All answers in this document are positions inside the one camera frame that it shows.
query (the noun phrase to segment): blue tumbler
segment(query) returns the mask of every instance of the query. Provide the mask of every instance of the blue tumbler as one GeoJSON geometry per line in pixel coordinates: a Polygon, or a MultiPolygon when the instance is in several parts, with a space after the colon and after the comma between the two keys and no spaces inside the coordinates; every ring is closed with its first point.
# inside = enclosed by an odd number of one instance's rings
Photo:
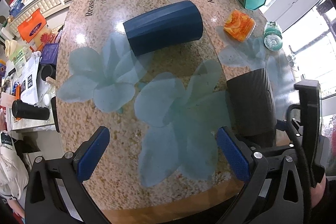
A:
{"type": "Polygon", "coordinates": [[[201,14],[189,0],[134,17],[124,23],[124,28],[135,56],[199,40],[203,34],[201,14]]]}

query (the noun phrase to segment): purple oval logo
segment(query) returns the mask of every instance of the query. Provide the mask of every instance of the purple oval logo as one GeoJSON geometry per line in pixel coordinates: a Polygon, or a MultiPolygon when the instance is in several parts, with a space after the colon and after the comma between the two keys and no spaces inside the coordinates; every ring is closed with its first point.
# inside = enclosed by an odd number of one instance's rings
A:
{"type": "Polygon", "coordinates": [[[32,35],[34,35],[34,33],[36,33],[38,31],[38,29],[41,27],[41,25],[42,25],[42,22],[37,24],[36,27],[34,29],[32,29],[29,36],[31,37],[32,35]]]}

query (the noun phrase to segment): metal screw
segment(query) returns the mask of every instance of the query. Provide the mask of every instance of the metal screw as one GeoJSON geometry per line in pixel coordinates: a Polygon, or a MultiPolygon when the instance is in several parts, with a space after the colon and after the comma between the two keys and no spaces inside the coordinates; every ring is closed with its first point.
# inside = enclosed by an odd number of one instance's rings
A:
{"type": "Polygon", "coordinates": [[[64,154],[64,157],[65,157],[66,159],[70,159],[70,158],[72,158],[73,155],[74,155],[73,152],[66,152],[66,153],[64,154]]]}
{"type": "Polygon", "coordinates": [[[288,161],[288,162],[292,162],[292,161],[293,161],[293,159],[292,159],[291,156],[286,156],[285,159],[286,159],[286,161],[288,161]]]}
{"type": "Polygon", "coordinates": [[[260,152],[254,152],[253,154],[257,159],[261,159],[263,155],[260,152]]]}
{"type": "Polygon", "coordinates": [[[38,156],[36,159],[35,159],[35,162],[39,163],[42,161],[42,157],[41,156],[38,156]]]}

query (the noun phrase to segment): white garment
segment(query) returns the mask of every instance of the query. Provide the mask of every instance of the white garment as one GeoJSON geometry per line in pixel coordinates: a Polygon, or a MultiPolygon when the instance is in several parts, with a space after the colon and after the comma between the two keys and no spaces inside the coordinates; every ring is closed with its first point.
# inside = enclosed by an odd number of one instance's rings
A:
{"type": "Polygon", "coordinates": [[[5,199],[21,198],[28,184],[28,172],[16,154],[12,138],[0,134],[0,196],[5,199]]]}

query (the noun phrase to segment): orange jelly cup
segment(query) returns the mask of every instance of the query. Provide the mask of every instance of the orange jelly cup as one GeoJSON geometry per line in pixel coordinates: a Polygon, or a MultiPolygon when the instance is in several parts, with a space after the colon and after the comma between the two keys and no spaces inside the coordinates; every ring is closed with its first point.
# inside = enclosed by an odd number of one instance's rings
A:
{"type": "Polygon", "coordinates": [[[248,39],[255,27],[254,19],[238,10],[234,10],[225,22],[224,30],[240,42],[248,39]]]}

